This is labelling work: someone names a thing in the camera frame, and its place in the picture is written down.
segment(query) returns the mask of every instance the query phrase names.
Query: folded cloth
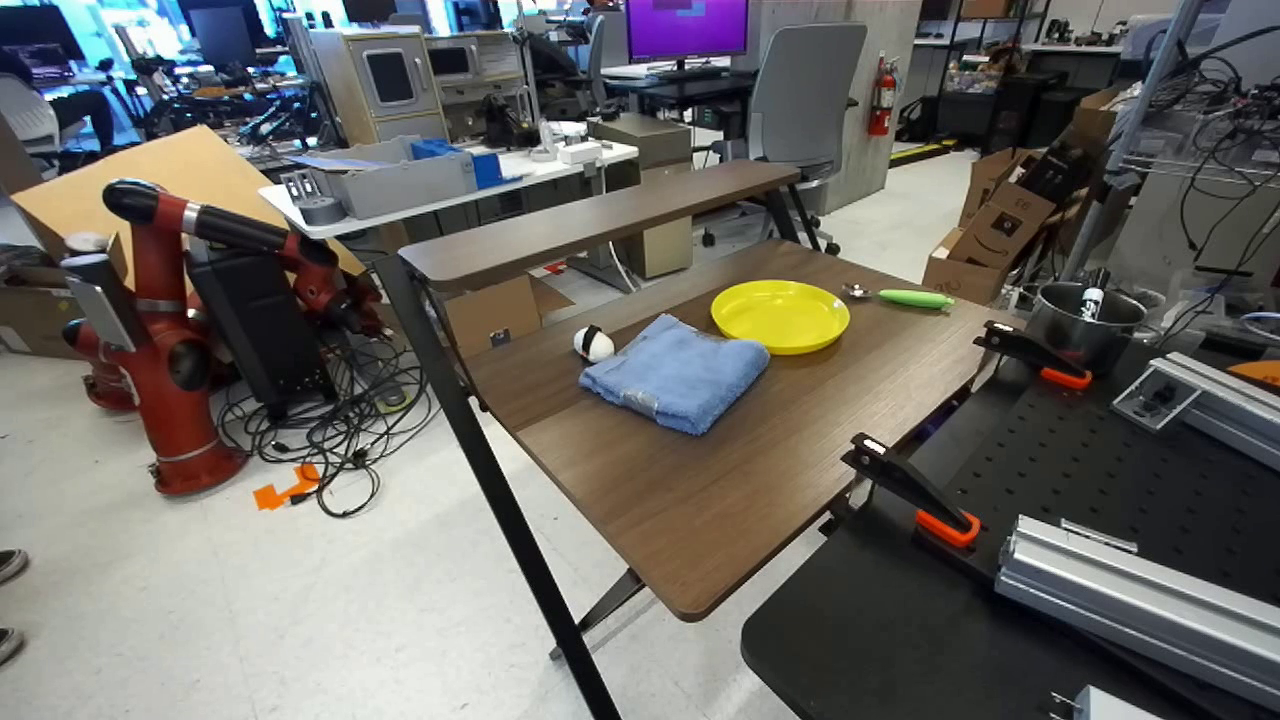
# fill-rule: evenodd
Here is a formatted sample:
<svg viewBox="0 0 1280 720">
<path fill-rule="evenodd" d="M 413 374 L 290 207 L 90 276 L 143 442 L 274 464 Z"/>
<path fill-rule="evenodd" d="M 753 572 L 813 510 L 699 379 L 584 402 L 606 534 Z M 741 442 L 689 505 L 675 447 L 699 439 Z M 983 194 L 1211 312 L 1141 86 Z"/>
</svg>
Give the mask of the folded cloth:
<svg viewBox="0 0 1280 720">
<path fill-rule="evenodd" d="M 584 369 L 579 383 L 660 429 L 703 437 L 762 369 L 762 345 L 703 334 L 675 315 L 657 315 L 619 356 Z"/>
</svg>

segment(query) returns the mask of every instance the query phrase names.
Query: gray floor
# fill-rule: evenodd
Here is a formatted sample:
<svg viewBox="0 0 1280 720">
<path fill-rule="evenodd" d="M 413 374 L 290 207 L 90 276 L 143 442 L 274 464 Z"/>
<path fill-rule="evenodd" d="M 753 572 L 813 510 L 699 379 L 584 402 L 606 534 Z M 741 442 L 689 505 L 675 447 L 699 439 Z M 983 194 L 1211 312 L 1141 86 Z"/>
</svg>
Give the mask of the gray floor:
<svg viewBox="0 0 1280 720">
<path fill-rule="evenodd" d="M 848 260 L 917 279 L 968 160 L 896 169 L 824 228 Z M 556 283 L 593 294 L 593 279 Z M 258 516 L 252 488 L 288 484 L 288 468 L 161 499 L 139 419 L 96 412 L 78 374 L 74 360 L 0 352 L 0 549 L 32 552 L 0 588 L 0 622 L 29 632 L 0 667 L 0 714 L 587 714 L 445 419 L 381 464 L 364 516 Z M 568 605 L 587 608 L 623 564 L 485 429 Z M 745 667 L 741 622 L 814 545 L 803 533 L 703 622 L 638 595 L 593 637 L 623 714 L 792 714 Z"/>
</svg>

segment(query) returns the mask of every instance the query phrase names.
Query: person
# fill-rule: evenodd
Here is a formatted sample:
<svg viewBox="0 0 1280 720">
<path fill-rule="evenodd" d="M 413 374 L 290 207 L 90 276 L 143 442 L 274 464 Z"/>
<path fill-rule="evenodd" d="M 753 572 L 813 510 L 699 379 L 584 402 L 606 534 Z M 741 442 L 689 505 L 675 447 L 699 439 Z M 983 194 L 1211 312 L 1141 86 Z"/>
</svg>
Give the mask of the person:
<svg viewBox="0 0 1280 720">
<path fill-rule="evenodd" d="M 32 90 L 34 86 L 34 70 L 32 64 L 24 64 L 20 56 L 13 56 L 7 49 L 0 49 L 0 77 L 17 77 L 24 78 Z M 112 99 L 100 86 L 74 86 L 68 97 L 49 99 L 51 116 L 58 126 L 78 122 L 82 116 L 90 121 L 90 135 L 100 145 L 100 151 L 109 154 L 116 149 L 116 121 L 112 121 Z"/>
<path fill-rule="evenodd" d="M 20 572 L 29 572 L 29 552 L 20 552 L 20 549 L 2 549 L 0 552 L 0 585 L 7 585 L 7 581 L 17 581 Z M 17 652 L 24 652 L 24 632 L 17 632 L 17 628 L 0 628 L 0 667 L 7 663 L 7 658 L 17 658 Z"/>
</svg>

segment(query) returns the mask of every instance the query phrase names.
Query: brown tabletop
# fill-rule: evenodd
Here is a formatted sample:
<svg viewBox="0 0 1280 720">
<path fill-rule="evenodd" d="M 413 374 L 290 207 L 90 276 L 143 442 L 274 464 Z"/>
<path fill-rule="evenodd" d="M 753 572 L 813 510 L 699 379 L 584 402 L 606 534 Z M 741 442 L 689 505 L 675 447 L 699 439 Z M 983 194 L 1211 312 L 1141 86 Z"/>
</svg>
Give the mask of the brown tabletop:
<svg viewBox="0 0 1280 720">
<path fill-rule="evenodd" d="M 971 334 L 992 315 L 965 298 L 946 315 L 855 305 L 841 345 L 771 360 L 699 439 L 577 383 L 579 324 L 623 345 L 669 308 L 711 333 L 711 294 L 760 276 L 901 283 L 798 243 L 760 243 L 470 360 L 493 415 L 680 619 L 707 617 L 848 488 L 853 432 L 901 439 L 938 409 L 971 374 Z"/>
<path fill-rule="evenodd" d="M 611 235 L 642 231 L 675 215 L 697 215 L 745 194 L 775 192 L 792 181 L 792 165 L 715 165 L 685 176 L 664 176 L 660 185 L 584 194 L 500 223 L 452 231 L 426 243 L 406 243 L 401 249 L 401 254 L 436 287 L 488 283 Z"/>
</svg>

